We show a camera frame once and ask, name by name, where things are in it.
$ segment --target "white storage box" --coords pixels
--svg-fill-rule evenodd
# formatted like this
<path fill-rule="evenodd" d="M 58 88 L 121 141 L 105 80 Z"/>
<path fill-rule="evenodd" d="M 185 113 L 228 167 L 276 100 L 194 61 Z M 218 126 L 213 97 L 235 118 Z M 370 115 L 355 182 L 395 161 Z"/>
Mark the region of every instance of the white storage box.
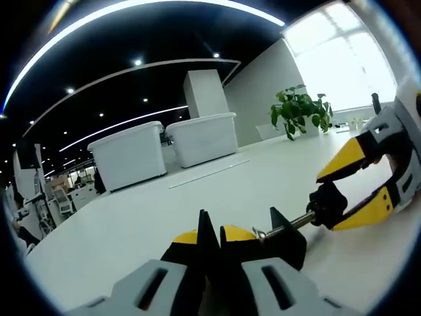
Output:
<path fill-rule="evenodd" d="M 108 191 L 166 173 L 162 158 L 161 122 L 150 122 L 97 140 L 92 151 Z"/>
<path fill-rule="evenodd" d="M 168 125 L 177 160 L 183 168 L 235 153 L 235 113 L 194 118 Z"/>

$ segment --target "ceiling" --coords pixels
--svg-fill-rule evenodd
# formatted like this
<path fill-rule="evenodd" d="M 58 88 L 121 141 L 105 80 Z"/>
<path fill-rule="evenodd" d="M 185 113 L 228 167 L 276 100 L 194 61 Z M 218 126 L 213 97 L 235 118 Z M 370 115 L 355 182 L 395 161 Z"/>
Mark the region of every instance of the ceiling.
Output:
<path fill-rule="evenodd" d="M 52 36 L 81 17 L 115 2 L 79 0 L 48 35 L 48 27 L 61 3 L 14 1 L 8 28 L 13 35 L 9 36 L 10 50 L 1 65 L 4 75 L 0 96 L 5 98 L 19 70 Z M 237 2 L 276 16 L 288 25 L 324 1 Z M 209 59 L 218 52 L 221 59 L 240 61 L 239 71 L 277 41 L 280 30 L 281 27 L 267 20 L 239 10 L 184 2 L 132 7 L 86 24 L 49 50 L 10 98 L 5 110 L 7 118 L 0 120 L 2 177 L 12 176 L 12 144 L 22 138 L 31 120 L 36 120 L 67 96 L 67 88 L 78 89 L 106 75 L 131 68 L 136 59 L 144 64 L 174 59 Z M 63 101 L 33 126 L 26 138 L 46 148 L 43 159 L 50 160 L 45 162 L 44 171 L 55 169 L 57 172 L 66 161 L 79 157 L 80 161 L 87 159 L 87 145 L 107 134 L 150 120 L 160 120 L 167 125 L 188 119 L 187 109 L 167 112 L 119 126 L 59 152 L 80 138 L 119 122 L 185 105 L 182 87 L 189 70 L 216 69 L 224 79 L 234 66 L 233 63 L 179 63 L 116 76 Z"/>

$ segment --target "window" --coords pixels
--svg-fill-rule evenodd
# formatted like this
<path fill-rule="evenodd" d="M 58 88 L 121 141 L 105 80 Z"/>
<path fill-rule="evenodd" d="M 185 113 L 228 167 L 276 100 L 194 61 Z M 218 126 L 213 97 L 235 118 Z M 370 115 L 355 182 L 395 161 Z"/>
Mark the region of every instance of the window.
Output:
<path fill-rule="evenodd" d="M 396 82 L 380 46 L 357 15 L 343 3 L 310 13 L 284 32 L 307 86 L 335 111 L 393 101 Z"/>

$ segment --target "white tabletop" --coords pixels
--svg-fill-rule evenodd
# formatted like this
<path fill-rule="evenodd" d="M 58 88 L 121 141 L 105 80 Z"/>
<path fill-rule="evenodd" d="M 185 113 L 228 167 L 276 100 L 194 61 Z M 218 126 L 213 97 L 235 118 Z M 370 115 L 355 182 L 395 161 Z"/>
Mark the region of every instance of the white tabletop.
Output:
<path fill-rule="evenodd" d="M 27 257 L 28 267 L 63 311 L 109 296 L 117 280 L 159 259 L 175 236 L 197 228 L 200 209 L 209 212 L 217 232 L 223 224 L 270 230 L 272 206 L 289 220 L 304 214 L 316 175 L 349 137 L 330 132 L 296 142 L 274 138 L 100 197 L 42 240 Z M 337 187 L 353 206 L 390 174 L 383 159 Z M 307 225 L 301 229 L 309 239 L 302 272 L 321 294 L 367 312 L 406 262 L 420 214 L 418 200 L 374 226 L 330 232 Z"/>

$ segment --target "metal rod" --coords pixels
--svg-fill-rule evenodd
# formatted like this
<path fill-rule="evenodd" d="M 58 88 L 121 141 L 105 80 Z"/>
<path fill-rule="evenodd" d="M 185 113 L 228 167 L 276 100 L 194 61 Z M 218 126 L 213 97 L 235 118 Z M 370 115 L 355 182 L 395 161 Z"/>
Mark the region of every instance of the metal rod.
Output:
<path fill-rule="evenodd" d="M 303 227 L 304 225 L 310 223 L 311 221 L 315 220 L 316 218 L 316 214 L 314 213 L 314 211 L 309 211 L 306 214 L 304 214 L 303 216 L 298 217 L 297 219 L 293 220 L 291 222 L 291 225 L 298 229 Z M 279 226 L 275 229 L 272 229 L 269 232 L 263 232 L 261 230 L 258 230 L 256 228 L 253 227 L 253 232 L 255 232 L 257 238 L 263 242 L 265 239 L 267 238 L 271 238 L 273 236 L 276 236 L 277 234 L 279 234 L 280 232 L 282 232 L 285 229 L 284 226 Z"/>

